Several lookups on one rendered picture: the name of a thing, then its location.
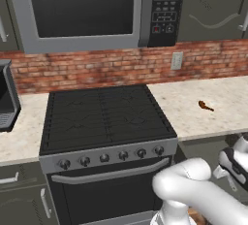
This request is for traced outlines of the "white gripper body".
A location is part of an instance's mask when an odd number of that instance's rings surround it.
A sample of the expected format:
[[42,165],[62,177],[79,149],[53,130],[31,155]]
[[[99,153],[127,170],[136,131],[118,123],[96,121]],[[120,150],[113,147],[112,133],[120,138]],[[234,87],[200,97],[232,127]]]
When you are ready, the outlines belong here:
[[225,177],[227,179],[230,179],[231,176],[229,174],[228,171],[224,170],[221,166],[218,166],[214,171],[213,171],[213,175],[219,179],[219,178],[222,178],[222,177]]

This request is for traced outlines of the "dark green drawer front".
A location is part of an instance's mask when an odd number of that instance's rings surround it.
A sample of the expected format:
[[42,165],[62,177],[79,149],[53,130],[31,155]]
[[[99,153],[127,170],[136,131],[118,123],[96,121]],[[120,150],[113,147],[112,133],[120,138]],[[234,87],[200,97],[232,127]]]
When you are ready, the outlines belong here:
[[[173,161],[180,163],[186,159],[200,157],[208,163],[211,171],[214,171],[218,166],[219,152],[225,147],[234,145],[235,139],[237,136],[229,136],[228,138],[220,136],[179,142]],[[234,196],[239,202],[248,206],[248,192],[238,182],[234,182],[237,188],[234,191],[226,177],[217,179],[215,176],[211,176],[210,180]]]
[[19,172],[18,181],[0,185],[0,190],[9,190],[19,187],[29,187],[37,184],[45,184],[46,179],[39,162],[29,162],[23,164],[0,167],[0,179],[14,177]]

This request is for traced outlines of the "small brown wooden spoon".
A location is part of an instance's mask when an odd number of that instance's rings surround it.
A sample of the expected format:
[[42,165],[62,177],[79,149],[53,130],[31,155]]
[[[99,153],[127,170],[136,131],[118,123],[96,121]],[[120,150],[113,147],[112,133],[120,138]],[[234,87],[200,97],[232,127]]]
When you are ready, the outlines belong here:
[[209,111],[214,112],[214,110],[213,110],[212,108],[208,107],[208,106],[205,104],[204,101],[199,100],[199,106],[200,106],[202,109],[204,109],[204,110],[209,110]]

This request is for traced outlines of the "grey stove control panel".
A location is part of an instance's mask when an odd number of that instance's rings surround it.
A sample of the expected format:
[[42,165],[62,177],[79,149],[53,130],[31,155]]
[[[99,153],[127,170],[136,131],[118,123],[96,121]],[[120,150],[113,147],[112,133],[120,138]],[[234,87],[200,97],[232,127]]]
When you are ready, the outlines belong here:
[[[118,169],[119,167],[134,168],[136,166],[144,166],[149,161],[157,162],[163,157],[171,157],[175,155],[177,144],[178,138],[162,139],[128,145],[114,145],[71,152],[53,153],[49,155],[40,155],[39,160],[44,174],[54,174],[65,171],[69,172],[84,168],[105,168],[107,166],[114,167],[115,169]],[[162,146],[164,148],[165,151],[161,156],[158,156],[154,152],[154,148],[156,146]],[[146,150],[146,155],[143,158],[139,158],[137,156],[137,151],[140,148]],[[118,156],[122,150],[128,152],[128,158],[125,161],[120,160]],[[106,163],[102,163],[100,161],[100,156],[104,153],[109,155],[109,161]],[[79,163],[79,158],[82,156],[87,156],[90,158],[90,164],[87,167],[83,167]],[[71,166],[68,170],[63,170],[59,167],[58,162],[62,159],[67,159],[71,162]]]

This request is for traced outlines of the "black oven door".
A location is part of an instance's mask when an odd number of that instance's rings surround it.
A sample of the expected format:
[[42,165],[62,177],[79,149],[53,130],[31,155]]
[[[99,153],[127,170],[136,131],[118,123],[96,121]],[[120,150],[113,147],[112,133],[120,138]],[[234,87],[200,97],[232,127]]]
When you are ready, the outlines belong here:
[[[159,170],[143,175],[95,181],[84,184],[53,182],[46,176],[59,225],[149,225],[162,201],[152,188],[152,179]],[[149,161],[144,166],[157,162]],[[63,177],[84,177],[133,169],[131,167],[84,168],[61,172]]]

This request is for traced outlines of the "black hob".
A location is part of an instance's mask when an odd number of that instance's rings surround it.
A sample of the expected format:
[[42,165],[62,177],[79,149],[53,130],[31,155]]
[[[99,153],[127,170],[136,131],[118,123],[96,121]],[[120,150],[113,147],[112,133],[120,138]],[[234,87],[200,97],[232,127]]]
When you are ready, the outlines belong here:
[[145,84],[53,91],[42,155],[173,139],[176,133]]

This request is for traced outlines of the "dark green base cupboard door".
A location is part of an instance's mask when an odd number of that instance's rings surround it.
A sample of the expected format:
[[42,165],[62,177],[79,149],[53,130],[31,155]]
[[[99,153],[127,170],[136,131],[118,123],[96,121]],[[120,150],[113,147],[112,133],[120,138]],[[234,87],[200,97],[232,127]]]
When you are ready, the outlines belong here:
[[[50,219],[41,200],[42,188],[46,189]],[[0,225],[58,225],[47,186],[43,184],[1,191]]]

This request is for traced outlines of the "grey microwave oven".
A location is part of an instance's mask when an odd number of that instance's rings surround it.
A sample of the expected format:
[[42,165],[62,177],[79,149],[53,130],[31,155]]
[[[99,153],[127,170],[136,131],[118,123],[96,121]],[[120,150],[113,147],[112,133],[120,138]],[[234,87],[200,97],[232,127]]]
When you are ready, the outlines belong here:
[[[12,0],[23,50],[139,48],[141,0]],[[148,45],[177,41],[182,0],[153,0]]]

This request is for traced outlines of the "black toaster oven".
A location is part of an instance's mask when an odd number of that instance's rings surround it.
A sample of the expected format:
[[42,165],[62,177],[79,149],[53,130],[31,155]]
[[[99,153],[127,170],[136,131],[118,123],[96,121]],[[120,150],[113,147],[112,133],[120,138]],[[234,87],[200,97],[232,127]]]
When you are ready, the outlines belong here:
[[10,59],[0,60],[0,132],[11,132],[21,111]]

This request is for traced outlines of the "grey wall socket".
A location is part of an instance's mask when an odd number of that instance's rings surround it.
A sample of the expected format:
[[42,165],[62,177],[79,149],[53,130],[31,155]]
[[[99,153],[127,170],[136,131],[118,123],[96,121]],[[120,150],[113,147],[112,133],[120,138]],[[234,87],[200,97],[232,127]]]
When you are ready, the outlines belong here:
[[174,52],[172,54],[172,60],[170,68],[172,70],[180,70],[182,66],[183,53],[182,52]]

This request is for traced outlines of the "dark green wall cupboard door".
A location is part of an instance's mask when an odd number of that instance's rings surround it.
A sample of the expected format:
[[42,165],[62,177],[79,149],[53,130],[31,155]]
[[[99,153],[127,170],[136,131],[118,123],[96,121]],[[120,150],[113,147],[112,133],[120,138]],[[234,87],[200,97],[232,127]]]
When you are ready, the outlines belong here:
[[0,16],[2,18],[5,32],[9,35],[6,43],[3,43],[0,38],[0,51],[18,50],[16,33],[7,0],[0,0]]
[[183,0],[178,42],[248,39],[248,0]]

